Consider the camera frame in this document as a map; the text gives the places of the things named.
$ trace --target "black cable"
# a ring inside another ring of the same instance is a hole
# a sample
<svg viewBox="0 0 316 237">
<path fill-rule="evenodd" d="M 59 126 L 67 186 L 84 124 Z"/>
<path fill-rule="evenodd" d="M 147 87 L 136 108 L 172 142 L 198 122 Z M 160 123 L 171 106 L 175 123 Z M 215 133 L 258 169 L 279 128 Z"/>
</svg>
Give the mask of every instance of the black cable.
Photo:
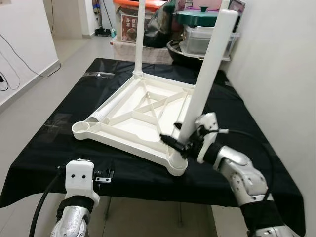
<svg viewBox="0 0 316 237">
<path fill-rule="evenodd" d="M 273 158 L 270 155 L 268 149 L 262 143 L 262 141 L 260 141 L 257 137 L 253 136 L 252 134 L 247 133 L 247 132 L 243 132 L 243 131 L 239 131 L 239 130 L 233 130 L 233 129 L 229 129 L 229 133 L 235 133 L 235 134 L 239 134 L 239 135 L 243 135 L 243 136 L 246 136 L 248 138 L 251 138 L 252 140 L 256 141 L 262 147 L 262 149 L 265 151 L 266 155 L 268 156 L 268 159 L 269 159 L 270 165 L 271 165 L 271 176 L 270 176 L 270 184 L 268 185 L 268 189 L 267 189 L 267 191 L 265 193 L 265 196 L 263 197 L 263 200 L 262 200 L 262 202 L 264 204 L 268 200 L 268 197 L 269 197 L 269 195 L 271 193 L 271 189 L 273 187 L 274 179 L 275 179 L 275 163 L 273 161 Z M 263 207 L 264 207 L 264 205 L 262 205 L 258 209 L 258 213 L 256 215 L 256 219 L 253 221 L 253 225 L 252 225 L 252 227 L 249 230 L 248 237 L 252 237 L 254 235 L 254 233 L 256 232 L 258 222 L 261 219 L 261 217 L 263 215 L 263 212 L 264 212 L 264 208 Z"/>
<path fill-rule="evenodd" d="M 52 187 L 55 185 L 56 181 L 61 176 L 61 174 L 62 174 L 62 172 L 60 172 L 60 171 L 58 172 L 58 174 L 56 174 L 55 178 L 50 182 L 50 184 L 47 186 L 46 190 L 44 191 L 43 195 L 41 196 L 39 203 L 38 203 L 38 206 L 36 207 L 36 210 L 34 212 L 29 237 L 34 237 L 36 223 L 38 221 L 39 214 L 40 214 L 40 209 L 44 204 L 44 201 L 47 197 L 47 194 L 51 191 Z"/>
<path fill-rule="evenodd" d="M 53 33 L 53 29 L 54 29 L 54 7 L 53 7 L 53 0 L 51 0 L 51 15 L 52 15 L 52 24 L 51 24 L 51 31 L 50 31 L 50 33 Z"/>
<path fill-rule="evenodd" d="M 0 71 L 0 74 L 1 74 L 1 76 L 2 76 L 2 79 L 5 81 L 5 83 L 6 83 L 6 89 L 4 89 L 4 90 L 1 90 L 0 89 L 0 91 L 7 91 L 8 89 L 9 89 L 9 83 L 8 83 L 8 81 L 6 80 L 6 78 L 5 78 L 5 76 L 4 76 L 4 74 Z"/>
<path fill-rule="evenodd" d="M 41 74 L 38 74 L 37 72 L 35 72 L 33 69 L 30 68 L 30 66 L 20 57 L 19 54 L 17 54 L 17 52 L 14 50 L 14 48 L 12 47 L 12 45 L 5 39 L 5 37 L 3 37 L 3 35 L 0 33 L 0 37 L 9 45 L 9 47 L 11 48 L 11 50 L 13 51 L 13 53 L 25 64 L 25 66 L 33 73 L 35 73 L 36 75 L 38 75 L 39 77 L 42 78 L 47 78 L 50 77 L 51 75 L 53 75 L 55 72 L 57 72 L 60 68 L 61 68 L 61 63 L 59 63 L 59 67 L 52 72 L 51 74 L 47 75 L 47 76 L 43 76 Z"/>
<path fill-rule="evenodd" d="M 105 8 L 105 11 L 107 12 L 108 19 L 109 19 L 109 22 L 110 22 L 110 25 L 111 25 L 111 29 L 112 29 L 112 28 L 113 28 L 113 26 L 112 26 L 112 23 L 111 23 L 111 20 L 110 20 L 110 16 L 109 16 L 109 13 L 108 13 L 107 7 L 105 6 L 104 0 L 102 0 L 102 1 L 103 1 L 103 5 L 104 5 L 104 8 Z"/>
<path fill-rule="evenodd" d="M 16 72 L 16 70 L 14 69 L 14 67 L 11 65 L 10 61 L 2 54 L 2 52 L 0 51 L 0 54 L 1 56 L 5 59 L 5 61 L 8 63 L 8 65 L 10 66 L 10 68 L 14 71 L 15 75 L 19 78 L 19 83 L 18 83 L 18 86 L 16 88 L 12 88 L 11 85 L 8 83 L 7 81 L 7 84 L 9 86 L 9 88 L 11 90 L 17 90 L 19 87 L 20 87 L 20 84 L 21 84 L 21 78 L 19 77 L 18 73 Z"/>
</svg>

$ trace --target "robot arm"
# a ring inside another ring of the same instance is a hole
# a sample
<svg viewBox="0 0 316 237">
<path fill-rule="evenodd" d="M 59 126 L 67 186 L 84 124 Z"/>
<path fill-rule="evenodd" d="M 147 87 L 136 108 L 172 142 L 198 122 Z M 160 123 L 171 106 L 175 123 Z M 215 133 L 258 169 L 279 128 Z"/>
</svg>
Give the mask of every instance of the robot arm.
<svg viewBox="0 0 316 237">
<path fill-rule="evenodd" d="M 185 145 L 170 136 L 160 136 L 183 158 L 191 156 L 199 163 L 210 163 L 229 181 L 247 227 L 251 229 L 254 222 L 257 224 L 253 237 L 293 237 L 283 223 L 272 195 L 264 201 L 268 186 L 262 173 L 253 167 L 245 154 L 215 143 L 217 133 L 213 131 L 218 131 L 215 114 L 208 113 L 198 118 L 196 128 Z"/>
<path fill-rule="evenodd" d="M 66 165 L 66 196 L 57 211 L 57 223 L 51 237 L 85 237 L 90 214 L 99 204 L 100 197 L 94 184 L 111 182 L 113 171 L 108 177 L 100 172 L 93 173 L 94 164 L 89 160 L 73 160 Z"/>
</svg>

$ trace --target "black tablecloth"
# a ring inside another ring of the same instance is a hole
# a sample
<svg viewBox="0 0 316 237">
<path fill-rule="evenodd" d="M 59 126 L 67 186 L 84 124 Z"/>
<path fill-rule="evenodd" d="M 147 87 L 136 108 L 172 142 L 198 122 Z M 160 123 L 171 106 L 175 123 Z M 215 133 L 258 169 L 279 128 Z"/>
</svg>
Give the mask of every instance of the black tablecloth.
<svg viewBox="0 0 316 237">
<path fill-rule="evenodd" d="M 174 177 L 165 167 L 143 158 L 93 140 L 74 138 L 72 124 L 86 119 L 96 110 L 130 78 L 133 69 L 134 64 L 130 62 L 94 60 L 87 72 L 108 72 L 115 74 L 114 77 L 88 76 L 78 81 L 11 165 L 0 197 L 0 207 L 43 192 L 55 176 L 57 166 L 78 158 L 92 160 L 96 170 L 110 167 L 115 170 L 111 184 L 101 186 L 100 195 L 237 206 L 228 182 L 209 164 L 201 165 L 189 159 L 185 174 Z M 191 84 L 195 84 L 197 78 L 192 70 L 175 65 L 143 64 L 143 71 Z M 231 87 L 225 85 L 225 79 L 225 75 L 219 72 L 204 112 L 216 112 L 221 128 L 239 129 L 265 139 L 243 101 Z M 247 154 L 268 180 L 270 164 L 256 143 L 233 134 L 219 135 L 217 141 Z M 303 236 L 302 195 L 279 158 L 275 160 L 273 196 L 285 223 Z M 64 181 L 60 180 L 53 191 L 65 193 L 64 186 Z"/>
</svg>

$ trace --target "tiled floor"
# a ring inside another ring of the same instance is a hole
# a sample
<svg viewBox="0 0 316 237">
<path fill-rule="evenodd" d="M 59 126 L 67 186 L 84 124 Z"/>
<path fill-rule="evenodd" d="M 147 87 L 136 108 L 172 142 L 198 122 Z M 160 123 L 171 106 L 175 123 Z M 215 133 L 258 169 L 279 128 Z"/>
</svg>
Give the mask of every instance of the tiled floor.
<svg viewBox="0 0 316 237">
<path fill-rule="evenodd" d="M 0 114 L 0 187 L 10 164 L 28 141 L 59 105 L 91 62 L 97 58 L 113 58 L 110 38 L 88 39 L 76 53 L 62 63 L 61 69 L 42 79 L 9 108 Z M 49 236 L 55 222 L 61 194 L 49 194 L 39 217 L 36 236 Z M 0 237 L 25 237 L 40 195 L 32 195 L 9 207 L 0 209 Z M 92 213 L 90 237 L 206 237 L 213 236 L 203 205 L 183 204 L 184 226 L 177 226 L 177 205 L 173 202 L 113 198 L 105 223 L 103 212 L 106 197 Z"/>
<path fill-rule="evenodd" d="M 88 43 L 89 39 L 63 39 L 53 37 L 59 62 L 65 62 L 71 55 Z"/>
</svg>

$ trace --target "green lid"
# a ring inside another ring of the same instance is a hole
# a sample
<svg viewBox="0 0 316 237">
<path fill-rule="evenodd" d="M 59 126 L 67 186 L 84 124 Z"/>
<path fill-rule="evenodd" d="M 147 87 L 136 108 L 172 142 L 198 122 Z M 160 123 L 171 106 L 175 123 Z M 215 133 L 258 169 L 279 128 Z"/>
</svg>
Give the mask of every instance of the green lid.
<svg viewBox="0 0 316 237">
<path fill-rule="evenodd" d="M 218 16 L 218 11 L 206 11 L 206 6 L 201 6 L 201 11 L 186 10 L 178 11 L 176 21 L 189 26 L 213 27 Z"/>
</svg>

